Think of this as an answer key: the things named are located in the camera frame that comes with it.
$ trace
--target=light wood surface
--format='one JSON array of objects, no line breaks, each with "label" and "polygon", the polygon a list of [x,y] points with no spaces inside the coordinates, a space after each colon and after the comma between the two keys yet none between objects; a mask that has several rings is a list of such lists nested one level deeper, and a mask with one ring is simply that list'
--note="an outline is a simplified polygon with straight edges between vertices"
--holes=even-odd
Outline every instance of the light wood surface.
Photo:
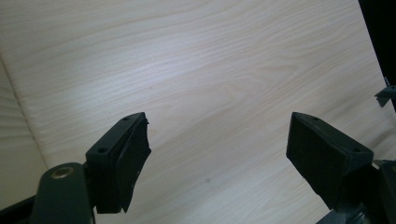
[{"label": "light wood surface", "polygon": [[0,210],[35,195],[46,169],[0,61]]},{"label": "light wood surface", "polygon": [[98,223],[315,223],[286,159],[292,111],[393,159],[391,105],[358,1],[2,1],[0,53],[49,167],[145,111],[127,214]]}]

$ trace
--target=wooden tabletop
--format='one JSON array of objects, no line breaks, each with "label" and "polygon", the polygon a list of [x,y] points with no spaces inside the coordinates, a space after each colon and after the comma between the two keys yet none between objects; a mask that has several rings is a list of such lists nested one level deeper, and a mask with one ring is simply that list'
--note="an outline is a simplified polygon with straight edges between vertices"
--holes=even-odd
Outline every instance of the wooden tabletop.
[{"label": "wooden tabletop", "polygon": [[131,208],[98,223],[315,223],[328,209],[286,158],[292,111],[396,158],[358,1],[1,1],[0,56],[48,167],[146,112]]}]

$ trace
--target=wooden table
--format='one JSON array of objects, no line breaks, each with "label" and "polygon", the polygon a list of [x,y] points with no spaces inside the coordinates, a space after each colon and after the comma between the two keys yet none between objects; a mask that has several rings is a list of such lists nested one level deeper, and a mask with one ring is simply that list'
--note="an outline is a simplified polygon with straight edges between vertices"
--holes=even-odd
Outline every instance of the wooden table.
[{"label": "wooden table", "polygon": [[2,1],[0,56],[48,167],[147,113],[131,208],[98,223],[315,223],[328,209],[285,155],[292,111],[396,157],[358,1]]}]

